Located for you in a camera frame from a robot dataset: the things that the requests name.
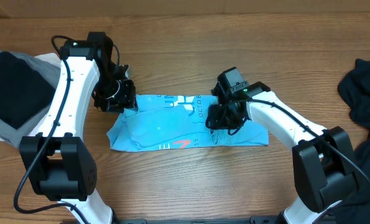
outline folded black fabric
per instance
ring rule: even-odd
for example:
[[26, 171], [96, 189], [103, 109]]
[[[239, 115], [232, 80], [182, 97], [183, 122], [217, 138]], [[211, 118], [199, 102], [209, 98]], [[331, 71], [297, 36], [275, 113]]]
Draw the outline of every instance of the folded black fabric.
[[[356, 60], [355, 69], [350, 71], [338, 85], [342, 99], [351, 108], [350, 116], [355, 122], [370, 130], [370, 61]], [[356, 162], [370, 178], [370, 133], [355, 151]], [[367, 205], [346, 206], [364, 202], [370, 198], [370, 186], [365, 180], [359, 194], [333, 209], [338, 223], [370, 223], [370, 203]]]
[[0, 53], [0, 119], [15, 129], [52, 102], [55, 89], [22, 59]]

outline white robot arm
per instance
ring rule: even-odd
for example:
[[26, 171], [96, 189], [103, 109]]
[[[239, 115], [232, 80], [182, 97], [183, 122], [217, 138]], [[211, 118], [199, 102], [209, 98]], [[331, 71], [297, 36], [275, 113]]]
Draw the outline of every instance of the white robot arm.
[[[38, 166], [31, 173], [29, 167], [51, 132], [65, 94], [68, 80], [67, 68], [63, 61], [59, 84], [45, 121], [38, 134], [24, 137], [19, 147], [34, 192], [62, 205], [73, 205], [75, 210], [73, 207], [67, 208], [79, 223], [119, 223], [114, 211], [103, 203], [95, 189], [96, 163], [82, 141], [90, 97], [95, 99], [95, 106], [101, 107], [103, 111], [122, 112], [123, 108], [137, 108], [134, 85], [124, 77], [125, 70], [118, 78], [106, 78], [106, 73], [116, 71], [110, 61], [113, 43], [110, 43], [110, 39], [106, 40], [106, 37], [104, 33], [93, 33], [91, 37], [88, 36], [87, 41], [66, 41], [60, 56], [65, 58], [70, 69], [70, 89], [50, 145], [43, 152], [43, 159], [36, 161]], [[251, 119], [265, 126], [292, 150], [295, 186], [299, 197], [279, 215], [278, 223], [313, 223], [327, 208], [358, 190], [359, 176], [351, 167], [337, 158], [334, 160], [335, 169], [321, 165], [320, 159], [330, 154], [318, 143], [319, 139], [278, 107], [261, 102], [270, 102], [288, 111], [314, 133], [331, 144], [336, 144], [335, 147], [339, 151], [354, 161], [349, 137], [342, 129], [326, 130], [323, 126], [303, 118], [283, 104], [263, 83], [248, 85], [236, 68], [231, 68], [218, 77], [213, 94], [218, 97], [220, 105], [210, 108], [211, 116], [208, 116], [207, 127], [239, 129], [246, 119]], [[62, 154], [62, 161], [47, 159], [47, 156], [58, 151]]]

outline black bracket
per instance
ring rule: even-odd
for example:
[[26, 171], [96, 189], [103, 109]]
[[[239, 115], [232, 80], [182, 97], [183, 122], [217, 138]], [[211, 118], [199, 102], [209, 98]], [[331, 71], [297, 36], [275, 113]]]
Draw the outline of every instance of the black bracket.
[[92, 92], [95, 107], [116, 113], [122, 113], [124, 108], [137, 110], [135, 85], [126, 76], [129, 66], [112, 62], [112, 52], [113, 41], [104, 32], [89, 32], [86, 40], [67, 40], [60, 49], [60, 56], [95, 60], [100, 73]]
[[[323, 139], [355, 162], [348, 134], [340, 127], [323, 131]], [[300, 141], [292, 148], [295, 189], [313, 212], [322, 212], [360, 189], [361, 177], [342, 158], [332, 153], [319, 139]]]
[[217, 83], [211, 91], [212, 95], [218, 97], [218, 104], [208, 108], [207, 127], [211, 129], [238, 129], [248, 119], [246, 102], [234, 103], [225, 110], [220, 107], [232, 101], [246, 100], [263, 91], [271, 89], [257, 82], [250, 85], [241, 76], [236, 67], [224, 71], [217, 78]]
[[[319, 224], [336, 224], [334, 217], [324, 217]], [[80, 224], [79, 222], [61, 224]], [[194, 219], [194, 220], [146, 220], [139, 219], [118, 219], [113, 210], [111, 224], [288, 224], [284, 218], [284, 211], [279, 215], [254, 216], [251, 218], [220, 218], [220, 219]]]
[[[25, 136], [19, 145], [26, 170], [31, 165], [45, 142], [42, 133], [34, 137]], [[55, 150], [60, 150], [62, 159], [49, 159]], [[85, 201], [91, 195], [97, 180], [96, 163], [79, 137], [66, 133], [62, 138], [52, 138], [31, 172], [29, 179], [38, 195], [45, 195], [51, 201], [62, 198]]]

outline wooden table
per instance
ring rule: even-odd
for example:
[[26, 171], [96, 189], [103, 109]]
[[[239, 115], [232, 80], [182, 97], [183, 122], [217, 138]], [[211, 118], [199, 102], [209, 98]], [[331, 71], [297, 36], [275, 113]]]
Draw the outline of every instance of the wooden table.
[[[223, 70], [237, 66], [306, 118], [347, 130], [354, 147], [366, 139], [337, 84], [356, 58], [370, 60], [370, 13], [3, 19], [0, 49], [45, 54], [53, 52], [51, 36], [85, 39], [89, 31], [105, 31], [119, 46], [139, 94], [207, 95]], [[276, 215], [297, 196], [290, 151], [273, 136], [269, 147], [111, 151], [106, 132], [117, 115], [92, 104], [84, 142], [98, 165], [97, 189], [120, 218]], [[65, 208], [17, 213], [12, 199], [24, 172], [18, 150], [0, 142], [0, 223], [73, 218]], [[49, 203], [26, 183], [22, 207]]]

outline wood grain surface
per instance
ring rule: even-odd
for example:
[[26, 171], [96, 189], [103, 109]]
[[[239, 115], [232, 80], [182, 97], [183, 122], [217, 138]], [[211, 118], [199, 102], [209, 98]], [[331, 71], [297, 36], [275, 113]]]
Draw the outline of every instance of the wood grain surface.
[[[337, 85], [355, 59], [370, 60], [370, 13], [1, 19], [0, 49], [45, 54], [53, 52], [51, 36], [85, 39], [89, 31], [105, 31], [119, 46], [139, 94], [207, 95], [223, 70], [237, 66], [304, 117], [344, 128], [354, 147], [367, 136]], [[273, 136], [268, 147], [111, 151], [106, 132], [117, 115], [92, 104], [84, 142], [98, 165], [97, 189], [119, 218], [276, 215], [297, 196], [290, 151]], [[64, 208], [17, 213], [12, 199], [24, 172], [18, 150], [0, 142], [0, 223], [73, 218]], [[22, 207], [49, 203], [25, 185]]]
[[370, 0], [0, 0], [0, 17], [370, 12]]

